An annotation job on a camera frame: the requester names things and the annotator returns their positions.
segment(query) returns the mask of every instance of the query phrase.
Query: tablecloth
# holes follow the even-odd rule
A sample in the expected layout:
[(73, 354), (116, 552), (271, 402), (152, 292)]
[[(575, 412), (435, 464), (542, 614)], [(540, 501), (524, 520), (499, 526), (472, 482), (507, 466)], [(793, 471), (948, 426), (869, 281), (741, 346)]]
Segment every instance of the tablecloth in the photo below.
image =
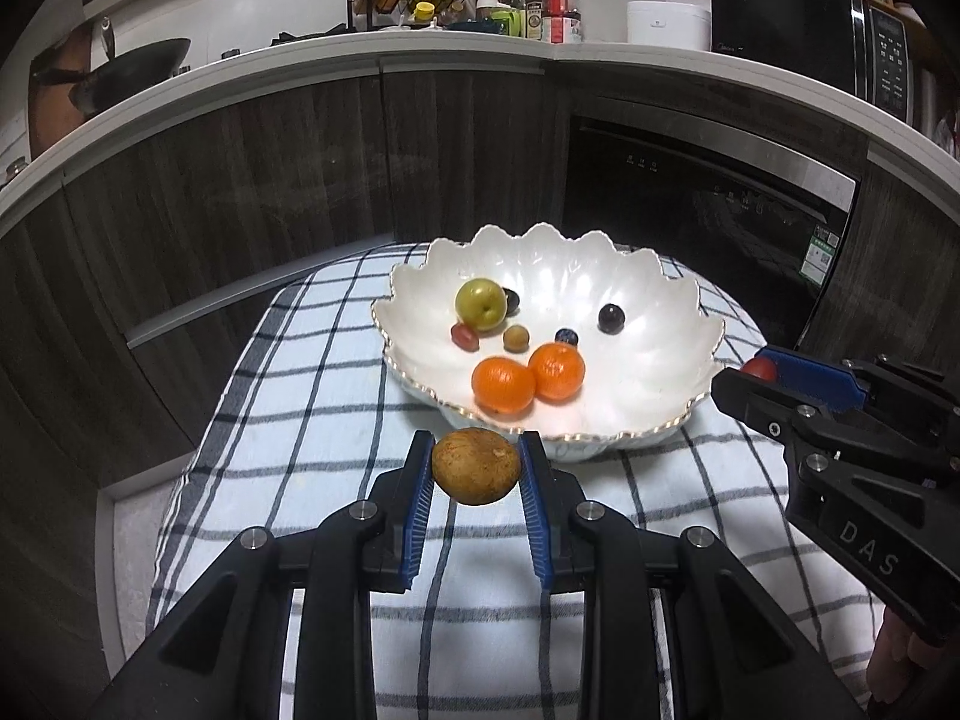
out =
[[(397, 386), (371, 322), (371, 300), (390, 292), (391, 267), (419, 263), (425, 251), (378, 247), (277, 294), (176, 483), (157, 543), (148, 630), (244, 528), (265, 525), (275, 536), (314, 528), (363, 498), (379, 472), (401, 466), (414, 430), (440, 437), (449, 429)], [(723, 290), (668, 258), (664, 271), (697, 278), (704, 312), (726, 320), (721, 360), (738, 365), (763, 346), (760, 330)], [(882, 606), (787, 524), (779, 445), (706, 399), (661, 445), (565, 469), (588, 498), (638, 527), (678, 535), (699, 524), (717, 532), (865, 699)], [(379, 717), (574, 718), (583, 596), (541, 593), (518, 491), (464, 507), (437, 488), (426, 539), (413, 589), (371, 599)], [(301, 597), (287, 638), (282, 718), (292, 714)], [(664, 626), (654, 606), (661, 715), (671, 717)]]

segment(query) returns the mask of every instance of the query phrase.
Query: table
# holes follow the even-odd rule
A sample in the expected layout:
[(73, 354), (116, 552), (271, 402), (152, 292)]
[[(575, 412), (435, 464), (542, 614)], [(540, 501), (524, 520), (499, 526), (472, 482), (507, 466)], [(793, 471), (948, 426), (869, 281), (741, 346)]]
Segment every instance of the table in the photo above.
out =
[[(277, 294), (230, 377), (200, 448), (176, 484), (157, 544), (147, 629), (244, 528), (276, 536), (316, 527), (403, 464), (416, 429), (448, 425), (407, 396), (381, 361), (371, 300), (394, 264), (426, 245), (388, 245), (324, 266)], [(697, 278), (708, 314), (726, 319), (717, 355), (738, 365), (763, 346), (752, 319)], [(678, 434), (577, 466), (587, 493), (644, 528), (706, 525), (727, 543), (857, 697), (882, 605), (784, 519), (781, 447), (718, 412), (709, 398)], [(281, 717), (289, 718), (301, 594), (287, 637)], [(583, 596), (541, 593), (514, 490), (487, 507), (433, 496), (421, 574), (403, 596), (373, 595), (378, 715), (387, 718), (571, 718), (576, 715)], [(664, 624), (655, 604), (661, 649)], [(672, 717), (669, 670), (661, 714)]]

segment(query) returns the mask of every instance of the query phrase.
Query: wok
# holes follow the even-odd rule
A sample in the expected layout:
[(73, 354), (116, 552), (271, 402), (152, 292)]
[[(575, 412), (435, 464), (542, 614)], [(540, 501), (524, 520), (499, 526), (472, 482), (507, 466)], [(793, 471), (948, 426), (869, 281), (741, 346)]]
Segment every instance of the wok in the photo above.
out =
[(137, 92), (169, 79), (181, 66), (189, 47), (189, 38), (160, 40), (116, 58), (109, 56), (112, 52), (107, 52), (107, 62), (91, 73), (47, 68), (35, 73), (34, 79), (44, 86), (75, 84), (69, 93), (70, 101), (89, 119)]

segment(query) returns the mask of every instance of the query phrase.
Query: human hand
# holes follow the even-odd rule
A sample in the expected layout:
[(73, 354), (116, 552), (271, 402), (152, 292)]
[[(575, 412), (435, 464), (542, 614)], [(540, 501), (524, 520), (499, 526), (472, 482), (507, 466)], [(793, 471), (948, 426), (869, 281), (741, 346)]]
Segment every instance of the human hand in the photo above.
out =
[(942, 658), (944, 649), (946, 647), (931, 647), (924, 642), (887, 607), (874, 654), (867, 665), (870, 693), (882, 704), (893, 704), (913, 679), (916, 666), (933, 668)]

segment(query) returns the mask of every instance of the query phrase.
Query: tangerine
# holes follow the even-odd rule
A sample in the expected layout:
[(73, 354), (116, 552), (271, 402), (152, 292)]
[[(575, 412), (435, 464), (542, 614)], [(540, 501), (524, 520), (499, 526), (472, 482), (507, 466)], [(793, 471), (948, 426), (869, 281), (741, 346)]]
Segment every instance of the tangerine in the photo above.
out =
[(566, 400), (577, 394), (587, 375), (587, 364), (576, 347), (560, 341), (536, 348), (527, 365), (536, 378), (536, 394), (544, 400)]
[(487, 357), (470, 377), (473, 396), (483, 408), (499, 413), (522, 412), (536, 394), (533, 372), (507, 357)]

